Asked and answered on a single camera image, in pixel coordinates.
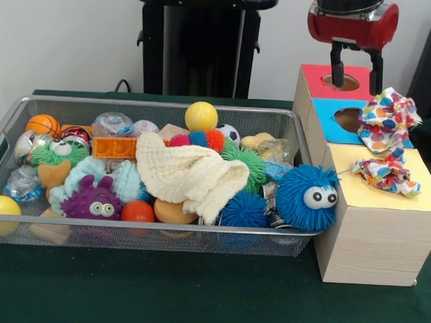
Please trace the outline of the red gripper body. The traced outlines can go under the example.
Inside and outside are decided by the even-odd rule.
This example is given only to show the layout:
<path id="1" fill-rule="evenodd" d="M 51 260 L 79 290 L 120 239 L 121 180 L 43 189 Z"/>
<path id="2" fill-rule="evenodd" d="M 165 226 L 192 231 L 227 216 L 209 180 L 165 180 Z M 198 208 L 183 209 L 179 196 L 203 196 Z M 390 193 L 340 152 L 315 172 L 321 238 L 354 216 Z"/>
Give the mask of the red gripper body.
<path id="1" fill-rule="evenodd" d="M 382 50 L 393 40 L 399 21 L 396 4 L 382 3 L 373 11 L 329 14 L 313 2 L 308 12 L 311 37 L 324 43 L 345 43 L 358 49 Z"/>

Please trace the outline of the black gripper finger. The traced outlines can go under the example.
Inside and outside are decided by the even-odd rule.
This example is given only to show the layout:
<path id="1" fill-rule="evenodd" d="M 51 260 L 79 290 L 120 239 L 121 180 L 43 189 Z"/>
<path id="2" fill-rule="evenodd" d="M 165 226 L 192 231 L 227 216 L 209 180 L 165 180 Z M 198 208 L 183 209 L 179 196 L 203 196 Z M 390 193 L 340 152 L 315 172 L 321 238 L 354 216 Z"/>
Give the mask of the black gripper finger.
<path id="1" fill-rule="evenodd" d="M 369 93 L 372 96 L 376 96 L 379 95 L 382 90 L 384 59 L 382 57 L 381 51 L 379 50 L 370 50 L 369 56 L 372 61 L 372 70 L 369 77 Z"/>
<path id="2" fill-rule="evenodd" d="M 332 83 L 336 88 L 342 87 L 345 83 L 344 66 L 341 58 L 342 48 L 343 46 L 341 42 L 332 42 L 331 44 L 331 75 L 333 80 Z"/>

